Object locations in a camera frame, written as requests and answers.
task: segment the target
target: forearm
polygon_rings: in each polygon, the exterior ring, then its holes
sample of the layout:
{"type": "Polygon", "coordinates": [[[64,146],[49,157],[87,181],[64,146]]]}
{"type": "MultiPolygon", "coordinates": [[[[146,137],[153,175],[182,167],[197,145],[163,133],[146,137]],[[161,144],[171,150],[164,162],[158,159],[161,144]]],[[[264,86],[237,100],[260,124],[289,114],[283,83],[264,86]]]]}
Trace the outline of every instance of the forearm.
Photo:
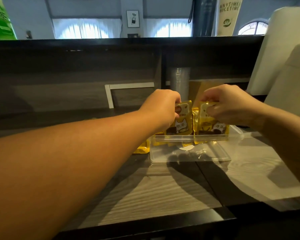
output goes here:
{"type": "Polygon", "coordinates": [[[264,106],[251,127],[268,138],[272,147],[300,181],[300,117],[264,106]]]}
{"type": "Polygon", "coordinates": [[[137,111],[1,138],[0,239],[52,237],[156,132],[151,119],[137,111]]]}

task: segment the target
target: beige paper cup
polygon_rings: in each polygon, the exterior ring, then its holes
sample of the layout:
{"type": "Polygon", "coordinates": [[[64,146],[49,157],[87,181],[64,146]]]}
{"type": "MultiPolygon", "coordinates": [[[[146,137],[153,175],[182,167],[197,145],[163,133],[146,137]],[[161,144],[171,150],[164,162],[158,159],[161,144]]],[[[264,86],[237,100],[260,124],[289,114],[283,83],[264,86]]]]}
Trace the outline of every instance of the beige paper cup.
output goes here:
{"type": "Polygon", "coordinates": [[[217,36],[232,36],[242,0],[218,0],[217,36]]]}

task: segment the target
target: person's left hand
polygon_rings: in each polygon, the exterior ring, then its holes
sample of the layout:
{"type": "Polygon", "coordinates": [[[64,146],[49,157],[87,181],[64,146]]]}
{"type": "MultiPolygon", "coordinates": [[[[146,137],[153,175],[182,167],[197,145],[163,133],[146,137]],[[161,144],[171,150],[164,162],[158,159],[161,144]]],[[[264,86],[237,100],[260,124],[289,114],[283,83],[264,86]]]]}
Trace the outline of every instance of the person's left hand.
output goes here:
{"type": "Polygon", "coordinates": [[[143,103],[140,112],[148,114],[158,121],[158,132],[166,130],[179,115],[175,113],[175,104],[180,103],[180,94],[169,89],[157,89],[143,103]]]}

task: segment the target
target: hand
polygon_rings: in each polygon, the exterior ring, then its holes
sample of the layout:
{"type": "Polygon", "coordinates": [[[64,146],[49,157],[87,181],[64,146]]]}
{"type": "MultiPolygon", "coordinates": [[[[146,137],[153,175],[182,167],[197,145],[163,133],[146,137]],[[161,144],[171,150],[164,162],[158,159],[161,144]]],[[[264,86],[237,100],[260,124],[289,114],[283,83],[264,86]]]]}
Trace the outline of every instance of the hand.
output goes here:
{"type": "Polygon", "coordinates": [[[238,86],[227,84],[205,90],[200,96],[200,101],[220,102],[208,107],[207,113],[229,125],[253,127],[259,121],[259,117],[270,108],[238,86]]]}
{"type": "Polygon", "coordinates": [[[179,115],[174,112],[175,104],[180,103],[178,92],[169,89],[157,89],[143,103],[140,112],[146,113],[153,121],[158,122],[157,132],[166,130],[179,115]]]}

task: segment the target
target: person's right arm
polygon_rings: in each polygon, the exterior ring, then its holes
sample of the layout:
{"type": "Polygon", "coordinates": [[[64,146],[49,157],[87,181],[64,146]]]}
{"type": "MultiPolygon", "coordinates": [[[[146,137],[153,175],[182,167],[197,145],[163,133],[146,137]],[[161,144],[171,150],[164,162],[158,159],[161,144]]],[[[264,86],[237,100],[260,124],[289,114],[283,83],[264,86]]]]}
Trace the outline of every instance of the person's right arm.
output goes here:
{"type": "Polygon", "coordinates": [[[235,85],[210,88],[200,100],[220,102],[207,109],[207,113],[220,122],[249,126],[268,138],[300,181],[300,117],[266,105],[235,85]]]}

